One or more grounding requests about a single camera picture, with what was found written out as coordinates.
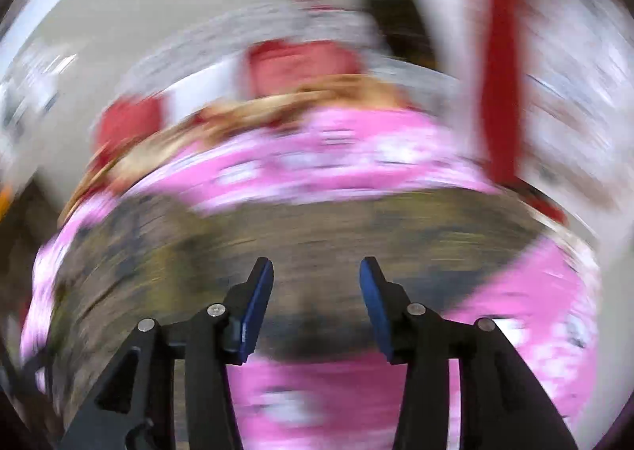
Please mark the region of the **white plastic chair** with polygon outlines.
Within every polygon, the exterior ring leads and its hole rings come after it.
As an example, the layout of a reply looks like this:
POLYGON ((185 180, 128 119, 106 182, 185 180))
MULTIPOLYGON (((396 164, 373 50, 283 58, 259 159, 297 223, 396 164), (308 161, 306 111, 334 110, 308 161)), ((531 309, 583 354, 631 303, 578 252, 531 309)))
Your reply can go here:
POLYGON ((491 0, 418 0, 441 70, 457 80, 446 119, 462 156, 487 159, 480 121, 491 0))

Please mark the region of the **white folded cloth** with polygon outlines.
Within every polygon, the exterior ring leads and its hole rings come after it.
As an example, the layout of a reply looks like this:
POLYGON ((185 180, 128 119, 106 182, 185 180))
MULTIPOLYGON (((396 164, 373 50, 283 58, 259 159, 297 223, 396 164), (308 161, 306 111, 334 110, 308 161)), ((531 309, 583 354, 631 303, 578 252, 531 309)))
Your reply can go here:
POLYGON ((173 126, 215 100, 240 98, 240 69, 239 55, 230 55, 166 88, 161 94, 164 125, 173 126))

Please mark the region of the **red cloth on chair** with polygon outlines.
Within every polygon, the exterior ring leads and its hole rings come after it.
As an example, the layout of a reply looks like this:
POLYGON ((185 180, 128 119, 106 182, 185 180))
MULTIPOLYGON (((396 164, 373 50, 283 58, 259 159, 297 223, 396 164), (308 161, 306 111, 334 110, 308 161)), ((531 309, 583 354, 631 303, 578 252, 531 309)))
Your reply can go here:
POLYGON ((518 176, 523 143, 518 1, 491 0, 483 85, 478 102, 488 152, 486 170, 493 183, 516 192, 533 209, 565 224, 562 209, 518 176))

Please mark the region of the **floral white pillow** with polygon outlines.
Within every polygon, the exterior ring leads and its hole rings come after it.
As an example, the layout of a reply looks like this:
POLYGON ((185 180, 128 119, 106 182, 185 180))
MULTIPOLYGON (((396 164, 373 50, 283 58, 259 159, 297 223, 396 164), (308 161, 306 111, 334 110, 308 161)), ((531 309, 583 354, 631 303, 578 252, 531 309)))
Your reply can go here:
POLYGON ((370 15, 317 10, 299 1, 256 3, 177 32, 136 62, 120 80, 119 95, 146 97, 181 80, 205 88, 208 98, 242 97, 246 50, 262 42, 334 41, 361 54, 388 53, 370 15))

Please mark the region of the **red ruffled cushion left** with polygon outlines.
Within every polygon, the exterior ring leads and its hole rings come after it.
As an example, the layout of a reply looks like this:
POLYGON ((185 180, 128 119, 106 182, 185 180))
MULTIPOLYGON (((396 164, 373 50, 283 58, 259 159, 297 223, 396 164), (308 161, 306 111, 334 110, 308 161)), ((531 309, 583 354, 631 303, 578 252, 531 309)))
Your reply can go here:
POLYGON ((143 141, 163 127, 164 100, 160 96, 115 100, 95 126, 92 165, 101 169, 132 143, 143 141))

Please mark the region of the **brown floral patterned garment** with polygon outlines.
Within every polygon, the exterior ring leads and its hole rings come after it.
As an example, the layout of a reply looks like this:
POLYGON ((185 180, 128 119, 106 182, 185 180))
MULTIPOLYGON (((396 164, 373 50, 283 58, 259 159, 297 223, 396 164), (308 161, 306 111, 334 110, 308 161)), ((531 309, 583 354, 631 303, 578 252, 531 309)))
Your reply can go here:
POLYGON ((167 195, 128 198, 78 232, 57 273, 47 337, 55 410, 72 420, 139 320, 190 318, 223 299, 260 257, 273 263, 274 290, 259 353, 337 361, 374 343, 359 290, 362 259, 377 259, 410 297, 445 312, 543 233, 517 199, 457 188, 246 203, 208 216, 167 195))

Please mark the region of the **dark wooden headboard table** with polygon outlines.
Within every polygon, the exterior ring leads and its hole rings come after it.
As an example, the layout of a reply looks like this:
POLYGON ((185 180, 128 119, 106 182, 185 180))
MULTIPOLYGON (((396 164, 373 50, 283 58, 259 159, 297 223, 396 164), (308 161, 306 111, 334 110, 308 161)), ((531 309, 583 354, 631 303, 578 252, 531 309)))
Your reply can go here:
POLYGON ((374 19, 394 58, 438 70, 434 44, 415 0, 356 0, 374 19))

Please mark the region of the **red cushion right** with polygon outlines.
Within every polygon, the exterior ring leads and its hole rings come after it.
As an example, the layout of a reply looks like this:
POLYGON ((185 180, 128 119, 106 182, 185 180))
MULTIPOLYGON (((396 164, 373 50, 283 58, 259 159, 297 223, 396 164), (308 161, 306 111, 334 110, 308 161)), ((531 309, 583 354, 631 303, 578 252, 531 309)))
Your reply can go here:
POLYGON ((261 42, 246 50, 244 65, 244 83, 255 98, 283 94, 318 77, 361 74, 364 70, 353 50, 328 40, 261 42))

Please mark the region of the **red gold satin blanket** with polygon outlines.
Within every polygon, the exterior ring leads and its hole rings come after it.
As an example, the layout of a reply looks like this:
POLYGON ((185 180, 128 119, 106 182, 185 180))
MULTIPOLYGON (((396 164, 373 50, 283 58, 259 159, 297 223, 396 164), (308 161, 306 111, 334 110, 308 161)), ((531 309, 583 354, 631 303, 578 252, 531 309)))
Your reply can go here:
POLYGON ((101 145, 62 209, 58 224, 63 226, 89 194, 105 189, 121 195, 193 144, 204 151, 258 128, 288 131, 298 127, 310 109, 324 105, 405 111, 412 103, 394 84, 366 74, 319 77, 288 94, 248 101, 213 101, 172 127, 101 145))

